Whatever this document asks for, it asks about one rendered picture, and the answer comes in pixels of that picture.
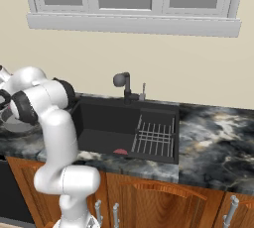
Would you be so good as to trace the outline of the black dishwasher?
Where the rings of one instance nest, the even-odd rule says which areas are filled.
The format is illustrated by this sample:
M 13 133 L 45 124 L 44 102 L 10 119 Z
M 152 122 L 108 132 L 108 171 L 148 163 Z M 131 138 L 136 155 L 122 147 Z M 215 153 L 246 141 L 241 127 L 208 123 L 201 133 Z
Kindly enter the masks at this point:
M 0 217 L 34 223 L 16 179 L 3 160 L 0 160 Z

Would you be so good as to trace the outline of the black sink tap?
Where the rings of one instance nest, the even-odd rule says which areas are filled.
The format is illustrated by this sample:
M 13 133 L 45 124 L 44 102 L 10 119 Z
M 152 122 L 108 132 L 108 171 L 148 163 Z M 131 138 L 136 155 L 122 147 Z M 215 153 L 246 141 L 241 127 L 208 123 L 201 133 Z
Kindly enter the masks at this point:
M 139 99 L 139 95 L 131 91 L 129 72 L 121 72 L 121 73 L 115 74 L 113 77 L 113 84 L 116 87 L 125 87 L 124 89 L 124 104 L 125 105 L 130 105 L 133 101 L 137 101 Z

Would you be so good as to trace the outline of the black kitchen sink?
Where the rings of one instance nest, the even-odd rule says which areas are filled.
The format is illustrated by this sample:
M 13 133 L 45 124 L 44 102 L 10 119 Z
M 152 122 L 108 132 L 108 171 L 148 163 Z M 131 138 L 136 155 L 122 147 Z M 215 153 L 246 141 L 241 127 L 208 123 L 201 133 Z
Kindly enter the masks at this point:
M 180 106 L 174 103 L 156 101 L 134 101 L 125 105 L 121 98 L 82 96 L 71 110 L 71 117 L 77 133 L 78 148 L 82 151 L 105 155 L 129 156 L 140 115 L 173 114 L 176 116 L 175 161 L 179 162 Z M 128 156 L 113 154 L 124 149 Z

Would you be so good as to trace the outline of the small grey soap dispenser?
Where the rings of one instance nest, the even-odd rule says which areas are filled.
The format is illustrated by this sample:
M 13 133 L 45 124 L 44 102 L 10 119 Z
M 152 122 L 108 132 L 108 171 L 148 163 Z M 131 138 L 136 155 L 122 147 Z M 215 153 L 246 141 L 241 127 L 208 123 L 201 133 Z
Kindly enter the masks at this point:
M 139 96 L 139 100 L 141 101 L 144 101 L 146 99 L 145 89 L 146 89 L 146 83 L 144 82 L 142 87 L 142 92 L 140 93 L 140 96 Z

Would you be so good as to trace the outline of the grey metal pot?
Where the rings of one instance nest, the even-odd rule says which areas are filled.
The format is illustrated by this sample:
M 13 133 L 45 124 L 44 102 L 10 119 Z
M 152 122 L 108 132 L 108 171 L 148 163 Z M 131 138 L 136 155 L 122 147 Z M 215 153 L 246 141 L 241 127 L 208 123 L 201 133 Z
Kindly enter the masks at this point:
M 14 117 L 10 117 L 2 123 L 0 128 L 0 135 L 25 134 L 28 132 L 33 132 L 38 128 L 39 125 L 30 125 L 29 123 L 24 123 L 15 119 Z

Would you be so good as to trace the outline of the grey window sill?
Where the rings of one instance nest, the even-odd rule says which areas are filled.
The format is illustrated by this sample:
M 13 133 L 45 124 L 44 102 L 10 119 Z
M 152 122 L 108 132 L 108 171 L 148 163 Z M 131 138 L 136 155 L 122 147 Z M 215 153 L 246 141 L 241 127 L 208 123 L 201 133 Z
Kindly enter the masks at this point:
M 237 38 L 234 18 L 28 13 L 30 29 Z

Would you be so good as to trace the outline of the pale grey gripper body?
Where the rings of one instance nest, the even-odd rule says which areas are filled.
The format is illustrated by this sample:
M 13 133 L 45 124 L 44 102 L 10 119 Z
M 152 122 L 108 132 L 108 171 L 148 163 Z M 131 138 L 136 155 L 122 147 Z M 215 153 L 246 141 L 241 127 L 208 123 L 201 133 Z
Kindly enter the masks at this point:
M 13 121 L 13 113 L 9 106 L 5 107 L 0 113 L 0 120 L 3 123 L 11 123 Z

